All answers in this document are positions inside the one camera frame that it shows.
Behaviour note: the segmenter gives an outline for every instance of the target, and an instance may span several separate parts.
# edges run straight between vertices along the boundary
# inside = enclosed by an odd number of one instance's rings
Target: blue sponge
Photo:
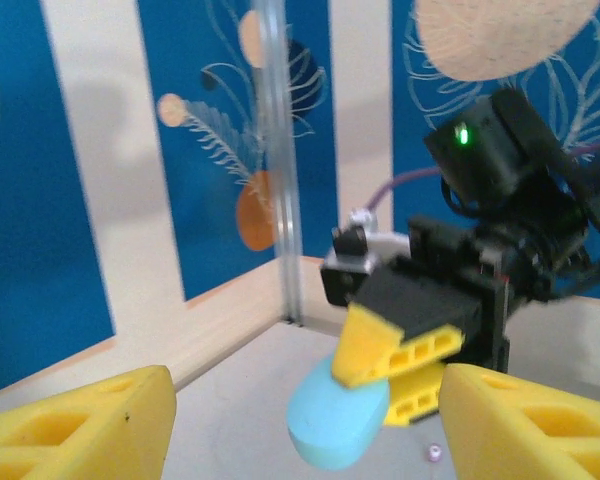
[[[389,382],[353,390],[331,376],[333,354],[298,387],[287,410],[287,428],[300,457],[323,470],[341,470],[364,454],[389,408]]]

